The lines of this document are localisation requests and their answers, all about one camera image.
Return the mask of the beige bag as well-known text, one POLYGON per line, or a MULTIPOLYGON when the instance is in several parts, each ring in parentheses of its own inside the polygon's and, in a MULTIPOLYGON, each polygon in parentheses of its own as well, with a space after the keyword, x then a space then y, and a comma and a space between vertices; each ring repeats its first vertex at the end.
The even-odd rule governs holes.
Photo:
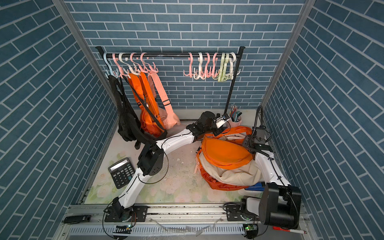
POLYGON ((250 163, 234 170, 216 167, 210 164, 204 156, 201 158, 201 163, 206 172, 221 183, 249 187, 263 180, 262 171, 257 167, 254 159, 250 163))

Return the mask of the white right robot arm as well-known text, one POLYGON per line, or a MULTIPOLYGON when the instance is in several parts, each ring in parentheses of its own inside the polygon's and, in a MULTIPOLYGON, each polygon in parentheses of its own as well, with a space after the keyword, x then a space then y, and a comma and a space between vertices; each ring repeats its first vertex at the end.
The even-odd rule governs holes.
POLYGON ((254 162, 261 170, 265 182, 261 199, 247 200, 246 210, 257 215, 264 225, 297 229, 302 193, 284 177, 275 160, 274 151, 268 145, 266 132, 264 127, 253 127, 252 133, 243 141, 243 147, 255 154, 254 162))

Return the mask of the dark orange bag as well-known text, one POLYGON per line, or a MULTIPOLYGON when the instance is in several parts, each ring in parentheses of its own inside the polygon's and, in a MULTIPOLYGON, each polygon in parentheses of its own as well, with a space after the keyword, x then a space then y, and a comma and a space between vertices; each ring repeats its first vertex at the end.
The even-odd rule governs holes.
POLYGON ((203 165, 201 163, 201 158, 203 156, 204 156, 203 150, 199 149, 197 151, 197 168, 199 169, 203 179, 209 184, 211 189, 220 190, 220 191, 237 191, 237 190, 248 188, 248 186, 235 186, 235 185, 229 185, 229 184, 221 183, 218 180, 214 179, 203 168, 203 165))

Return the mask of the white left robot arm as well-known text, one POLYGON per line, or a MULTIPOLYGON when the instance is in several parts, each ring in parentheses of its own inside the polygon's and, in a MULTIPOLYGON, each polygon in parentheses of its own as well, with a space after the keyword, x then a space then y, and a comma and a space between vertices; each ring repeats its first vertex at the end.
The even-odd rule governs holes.
POLYGON ((126 189, 115 197, 104 209, 104 222, 134 222, 137 214, 134 209, 135 201, 148 180, 160 172, 163 167, 164 157, 169 153, 202 139, 207 133, 215 136, 221 134, 227 127, 230 116, 203 112, 201 117, 186 128, 163 140, 152 140, 139 134, 137 141, 144 143, 144 148, 139 155, 137 168, 130 163, 129 158, 124 158, 108 168, 117 189, 126 189))

